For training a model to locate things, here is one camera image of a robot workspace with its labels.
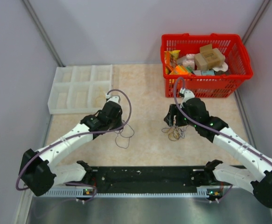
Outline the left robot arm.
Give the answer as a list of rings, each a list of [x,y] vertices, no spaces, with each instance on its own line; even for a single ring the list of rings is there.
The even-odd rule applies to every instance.
[[[101,110],[85,116],[55,142],[37,151],[27,150],[21,160],[20,179],[35,196],[42,196],[52,187],[67,182],[89,184],[92,173],[87,163],[79,161],[59,168],[57,164],[83,144],[122,127],[120,99],[118,96],[110,97]]]

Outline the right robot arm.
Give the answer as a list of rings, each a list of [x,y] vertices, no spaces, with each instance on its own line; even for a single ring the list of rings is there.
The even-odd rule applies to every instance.
[[[180,104],[171,104],[164,121],[169,126],[192,126],[201,137],[224,149],[244,166],[240,169],[219,160],[208,162],[204,173],[208,184],[235,185],[272,208],[272,158],[241,139],[222,119],[210,116],[200,98],[186,97]]]

